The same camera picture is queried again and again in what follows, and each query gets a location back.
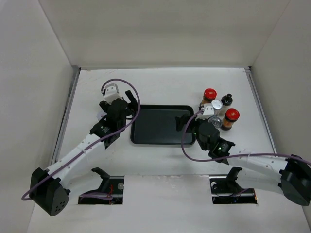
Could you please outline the clear lid pepper shaker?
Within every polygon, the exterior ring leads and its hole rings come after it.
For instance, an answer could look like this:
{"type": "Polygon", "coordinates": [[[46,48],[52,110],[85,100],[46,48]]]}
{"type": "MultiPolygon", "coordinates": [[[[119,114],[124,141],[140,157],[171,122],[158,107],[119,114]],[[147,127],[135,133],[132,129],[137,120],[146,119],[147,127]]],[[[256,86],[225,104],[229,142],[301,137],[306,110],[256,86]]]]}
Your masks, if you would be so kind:
{"type": "Polygon", "coordinates": [[[209,119],[208,119],[208,122],[211,123],[216,129],[219,129],[221,128],[222,126],[222,120],[217,117],[217,116],[211,116],[209,119]]]}

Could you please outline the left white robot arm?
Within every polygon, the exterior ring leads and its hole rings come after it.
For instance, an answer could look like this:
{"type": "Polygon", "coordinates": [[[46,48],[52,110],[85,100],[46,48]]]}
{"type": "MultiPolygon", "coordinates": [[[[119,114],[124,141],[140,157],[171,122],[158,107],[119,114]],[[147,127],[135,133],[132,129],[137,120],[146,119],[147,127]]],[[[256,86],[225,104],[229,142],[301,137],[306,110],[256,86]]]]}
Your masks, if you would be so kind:
{"type": "Polygon", "coordinates": [[[95,191],[80,193],[80,198],[94,198],[110,201],[111,193],[105,193],[109,188],[110,176],[92,163],[96,160],[95,149],[107,149],[135,122],[140,112],[140,98],[136,90],[126,91],[129,102],[120,96],[119,92],[102,91],[104,100],[100,107],[105,112],[104,117],[96,123],[86,137],[60,161],[47,167],[37,168],[31,175],[30,189],[26,194],[48,215],[56,216],[67,205],[74,195],[70,182],[79,176],[92,171],[99,174],[92,182],[95,191]]]}

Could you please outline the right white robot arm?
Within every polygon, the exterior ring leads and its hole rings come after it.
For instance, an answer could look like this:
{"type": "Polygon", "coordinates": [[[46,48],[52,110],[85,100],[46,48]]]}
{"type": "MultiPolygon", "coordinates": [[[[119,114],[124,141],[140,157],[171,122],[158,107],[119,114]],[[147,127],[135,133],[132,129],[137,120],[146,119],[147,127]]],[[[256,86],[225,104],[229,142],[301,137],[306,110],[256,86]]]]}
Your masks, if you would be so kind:
{"type": "Polygon", "coordinates": [[[225,186],[231,192],[241,188],[255,188],[282,194],[291,202],[308,206],[311,202],[311,164],[297,155],[252,153],[241,150],[230,154],[233,142],[220,137],[220,132],[210,122],[197,119],[196,115],[176,117],[176,129],[182,136],[191,133],[201,150],[209,158],[194,162],[218,162],[232,167],[225,186]]]}

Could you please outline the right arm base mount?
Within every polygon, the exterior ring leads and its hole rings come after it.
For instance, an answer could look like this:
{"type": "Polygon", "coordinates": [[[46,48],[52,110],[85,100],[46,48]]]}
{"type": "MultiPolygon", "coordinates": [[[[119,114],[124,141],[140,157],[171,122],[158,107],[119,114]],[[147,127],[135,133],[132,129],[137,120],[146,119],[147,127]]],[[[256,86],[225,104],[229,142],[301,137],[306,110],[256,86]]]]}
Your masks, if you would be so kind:
{"type": "Polygon", "coordinates": [[[243,189],[236,182],[241,170],[240,167],[233,167],[227,175],[209,177],[213,204],[257,204],[255,190],[243,189]]]}

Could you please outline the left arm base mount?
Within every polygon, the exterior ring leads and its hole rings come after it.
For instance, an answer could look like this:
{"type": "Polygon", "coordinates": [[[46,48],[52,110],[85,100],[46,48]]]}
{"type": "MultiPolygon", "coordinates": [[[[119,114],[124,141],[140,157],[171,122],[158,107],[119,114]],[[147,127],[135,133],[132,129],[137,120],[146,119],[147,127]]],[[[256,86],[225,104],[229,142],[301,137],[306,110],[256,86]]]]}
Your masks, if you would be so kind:
{"type": "Polygon", "coordinates": [[[98,188],[83,193],[78,198],[79,205],[121,205],[123,204],[124,176],[110,176],[101,168],[93,168],[102,179],[98,188]]]}

